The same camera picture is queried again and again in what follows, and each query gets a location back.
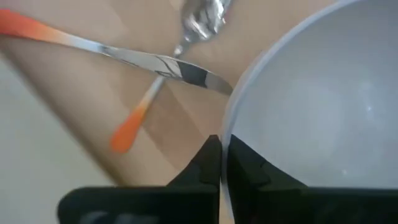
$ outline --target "knife handle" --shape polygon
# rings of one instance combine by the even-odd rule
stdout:
[[[9,9],[0,9],[0,34],[101,53],[103,44],[62,32]]]

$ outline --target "metal spoon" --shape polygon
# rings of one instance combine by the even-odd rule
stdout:
[[[182,40],[174,50],[174,56],[181,56],[192,44],[214,37],[225,24],[225,13],[231,0],[186,0],[182,8]],[[200,76],[192,73],[192,78],[198,82]],[[111,147],[116,152],[127,152],[138,133],[145,114],[159,92],[164,77],[158,77],[147,90],[137,108],[132,111],[127,120],[111,138]]]

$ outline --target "orange handle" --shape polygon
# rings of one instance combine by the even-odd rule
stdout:
[[[164,77],[157,77],[137,108],[132,111],[125,122],[115,131],[111,138],[111,148],[114,152],[125,153],[134,143],[138,130],[144,121],[146,112],[164,82]]]
[[[0,34],[64,44],[70,36],[9,9],[0,9]]]

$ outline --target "butter knife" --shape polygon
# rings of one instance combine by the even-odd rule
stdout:
[[[230,95],[233,88],[221,77],[192,63],[166,55],[107,46],[49,27],[8,9],[0,9],[0,34],[62,44],[110,56],[116,60],[150,70],[166,78]]]

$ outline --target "wooden surface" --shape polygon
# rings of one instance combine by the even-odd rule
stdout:
[[[332,0],[235,0],[228,24],[182,58],[236,84],[262,50]],[[3,0],[56,28],[117,47],[171,55],[180,40],[183,0]],[[111,133],[155,75],[110,58],[29,40],[0,39],[71,132],[120,184],[163,185],[219,132],[228,97],[167,82],[128,154],[109,150]]]

